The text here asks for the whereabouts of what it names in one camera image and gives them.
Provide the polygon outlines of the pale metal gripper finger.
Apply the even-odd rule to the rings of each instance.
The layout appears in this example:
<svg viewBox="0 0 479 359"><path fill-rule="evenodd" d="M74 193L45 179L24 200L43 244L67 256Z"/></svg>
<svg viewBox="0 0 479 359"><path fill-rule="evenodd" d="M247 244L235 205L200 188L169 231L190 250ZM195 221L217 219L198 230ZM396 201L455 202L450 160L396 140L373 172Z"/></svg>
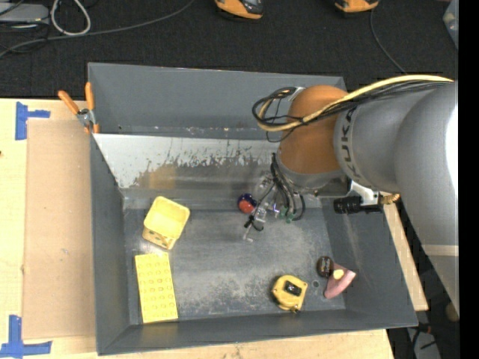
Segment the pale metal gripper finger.
<svg viewBox="0 0 479 359"><path fill-rule="evenodd" d="M249 220L244 224L244 234L242 235L242 240L245 242L253 242L254 238L253 233L259 233L263 230L262 224L257 224L255 221Z"/></svg>
<svg viewBox="0 0 479 359"><path fill-rule="evenodd" d="M266 223L267 211L263 207L256 208L251 214L248 215L244 228L264 228Z"/></svg>

